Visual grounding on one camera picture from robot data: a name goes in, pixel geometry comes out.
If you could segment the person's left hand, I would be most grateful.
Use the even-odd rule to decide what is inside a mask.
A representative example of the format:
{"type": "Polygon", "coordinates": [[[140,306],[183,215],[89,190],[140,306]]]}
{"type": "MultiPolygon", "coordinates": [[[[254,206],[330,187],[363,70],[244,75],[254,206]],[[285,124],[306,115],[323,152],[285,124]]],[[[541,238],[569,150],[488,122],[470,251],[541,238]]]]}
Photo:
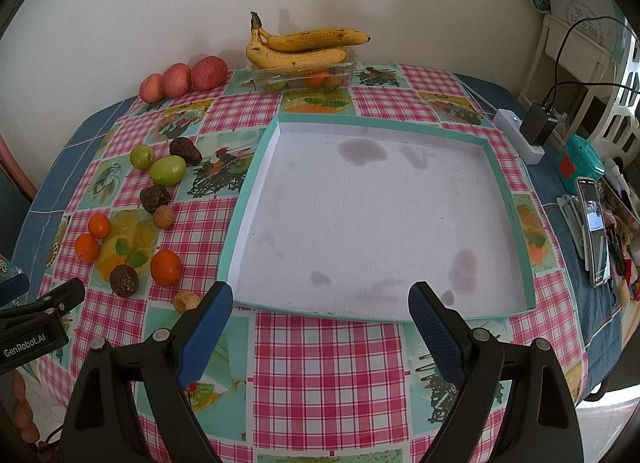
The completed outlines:
{"type": "Polygon", "coordinates": [[[36,443],[40,439],[38,427],[34,422],[34,413],[26,398],[26,384],[20,372],[12,373],[12,391],[16,399],[12,419],[14,426],[25,443],[36,443]]]}

